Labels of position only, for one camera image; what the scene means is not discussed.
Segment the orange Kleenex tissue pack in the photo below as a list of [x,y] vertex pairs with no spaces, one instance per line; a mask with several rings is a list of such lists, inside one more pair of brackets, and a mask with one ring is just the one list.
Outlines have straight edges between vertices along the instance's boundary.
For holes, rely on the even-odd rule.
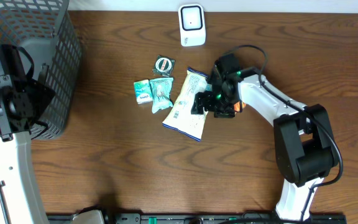
[[241,113],[245,107],[246,104],[244,102],[238,101],[236,104],[234,104],[234,111],[235,113]]

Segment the large white snack bag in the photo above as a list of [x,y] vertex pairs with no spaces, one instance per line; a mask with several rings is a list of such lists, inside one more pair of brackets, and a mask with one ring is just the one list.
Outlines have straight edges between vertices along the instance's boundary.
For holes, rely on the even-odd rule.
[[212,90],[211,84],[207,83],[208,76],[203,72],[187,68],[187,76],[177,97],[173,108],[162,122],[166,128],[173,129],[198,142],[201,141],[207,112],[192,114],[195,95]]

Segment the teal snack packet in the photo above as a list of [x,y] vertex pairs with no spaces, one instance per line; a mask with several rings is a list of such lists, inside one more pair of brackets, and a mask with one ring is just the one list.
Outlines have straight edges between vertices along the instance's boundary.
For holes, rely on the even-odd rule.
[[170,99],[170,92],[172,90],[173,78],[156,78],[150,81],[150,86],[153,95],[152,113],[155,114],[158,110],[164,110],[173,107]]

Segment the teal Kleenex tissue pack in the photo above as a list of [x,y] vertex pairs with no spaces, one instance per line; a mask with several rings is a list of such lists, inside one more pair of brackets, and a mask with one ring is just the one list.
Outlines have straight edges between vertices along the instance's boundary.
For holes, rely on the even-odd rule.
[[149,80],[134,82],[136,102],[138,104],[150,103],[153,100]]

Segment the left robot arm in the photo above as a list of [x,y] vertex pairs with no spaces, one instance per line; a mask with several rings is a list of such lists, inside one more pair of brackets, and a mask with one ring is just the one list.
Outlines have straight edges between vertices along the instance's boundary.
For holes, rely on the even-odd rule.
[[[21,56],[30,62],[24,69]],[[34,80],[27,51],[0,44],[0,223],[48,223],[31,156],[31,128],[38,124],[55,92]]]

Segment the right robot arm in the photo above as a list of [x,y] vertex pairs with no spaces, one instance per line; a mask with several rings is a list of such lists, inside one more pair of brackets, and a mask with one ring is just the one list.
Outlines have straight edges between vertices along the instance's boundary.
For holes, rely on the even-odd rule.
[[210,111],[216,118],[234,118],[250,106],[273,127],[275,161],[284,182],[270,222],[311,223],[317,188],[336,183],[344,167],[326,109],[293,100],[261,69],[242,68],[233,53],[215,61],[208,83],[212,89],[195,95],[192,114]]

